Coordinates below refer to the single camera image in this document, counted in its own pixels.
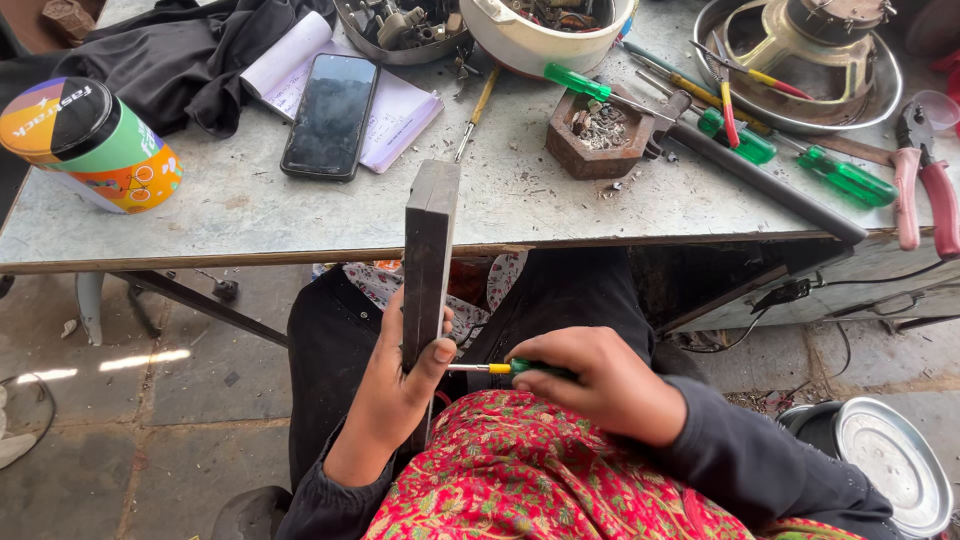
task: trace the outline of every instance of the colorful cylindrical can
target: colorful cylindrical can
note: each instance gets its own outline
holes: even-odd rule
[[[177,154],[101,83],[61,77],[0,115],[0,143],[102,209],[138,213],[173,195]]]

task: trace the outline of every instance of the fingernail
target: fingernail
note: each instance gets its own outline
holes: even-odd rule
[[[437,347],[437,350],[433,352],[433,359],[437,360],[440,363],[448,363],[453,358],[453,353],[444,349],[443,347]]]

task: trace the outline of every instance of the metal table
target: metal table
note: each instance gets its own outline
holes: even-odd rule
[[[144,12],[152,4],[152,0],[109,0],[100,25]],[[686,41],[703,6],[700,0],[674,0],[668,5],[641,2],[628,39],[696,73]],[[340,23],[334,39],[349,45]],[[474,58],[479,67],[490,68],[482,52]],[[924,61],[900,55],[900,63],[907,73],[905,96],[923,88],[942,89],[943,80],[928,72]],[[361,168],[348,184],[284,176],[278,163],[290,126],[258,102],[244,107],[239,129],[228,139],[215,138],[195,125],[164,137],[183,161],[183,182],[176,196],[141,214],[99,210],[33,169],[0,232],[0,273],[130,272],[398,258],[404,202],[420,162],[453,159],[484,83],[482,77],[471,77],[460,96],[454,97],[457,84],[443,65],[437,61],[387,67],[421,88],[436,89],[445,109],[387,172],[376,175]],[[655,105],[662,98],[634,75],[635,69],[626,51],[615,49],[597,72],[624,85],[646,105]],[[612,181],[572,180],[544,148],[547,122],[563,92],[552,83],[508,71],[501,74],[462,160],[454,255],[547,246],[825,235],[669,139],[663,146],[679,159],[642,160],[634,171],[636,180],[625,180],[621,191],[610,191]],[[693,121],[695,117],[688,112],[685,118]],[[893,150],[895,123],[896,118],[891,118],[842,135]],[[960,141],[955,135],[941,134],[936,144],[940,159],[960,163]],[[854,161],[892,180],[892,169]],[[808,176],[785,148],[766,168],[861,227],[895,227],[892,207],[851,206]],[[960,182],[954,183],[960,189]],[[932,225],[922,189],[918,189],[917,205],[921,225]],[[147,279],[146,274],[134,276]],[[155,282],[161,293],[168,285],[153,277],[148,281]],[[212,306],[195,308],[210,312]]]

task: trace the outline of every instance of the stone tile floor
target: stone tile floor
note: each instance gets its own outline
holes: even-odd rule
[[[234,307],[280,331],[307,276],[302,266],[226,270],[240,282]],[[189,270],[177,280],[212,288]],[[63,323],[78,316],[70,275],[19,277],[0,300],[0,379],[72,373],[48,381],[58,407],[50,432],[0,470],[4,537],[207,540],[234,495],[289,486],[286,351],[148,293],[145,308],[163,329],[151,340],[126,292],[125,282],[107,277],[103,347],[88,346],[82,328],[60,338]],[[843,326],[850,368],[798,398],[877,397],[917,426],[950,479],[960,481],[960,321],[893,336],[878,322]],[[836,373],[844,352],[829,323],[760,327],[736,349],[696,359],[721,392],[764,394]],[[8,388],[10,430],[42,427],[49,408],[35,405],[36,386]]]

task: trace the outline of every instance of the phone screen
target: phone screen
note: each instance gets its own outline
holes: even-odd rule
[[[303,89],[282,166],[350,176],[363,145],[377,64],[360,58],[318,55]]]

